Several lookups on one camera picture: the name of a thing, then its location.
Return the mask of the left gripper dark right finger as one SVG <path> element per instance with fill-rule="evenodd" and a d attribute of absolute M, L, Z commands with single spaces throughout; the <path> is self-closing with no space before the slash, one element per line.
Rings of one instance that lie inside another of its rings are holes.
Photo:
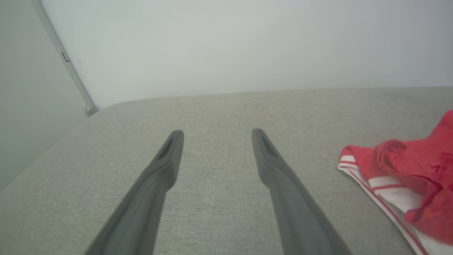
<path fill-rule="evenodd" d="M 286 255 L 350 255 L 351 251 L 262 129 L 251 132 L 254 156 L 270 195 Z"/>

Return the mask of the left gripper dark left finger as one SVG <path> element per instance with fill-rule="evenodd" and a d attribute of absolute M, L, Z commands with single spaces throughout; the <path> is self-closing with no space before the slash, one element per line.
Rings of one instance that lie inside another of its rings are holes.
<path fill-rule="evenodd" d="M 102 230 L 87 255 L 152 255 L 166 193 L 177 181 L 182 130 L 171 132 Z"/>

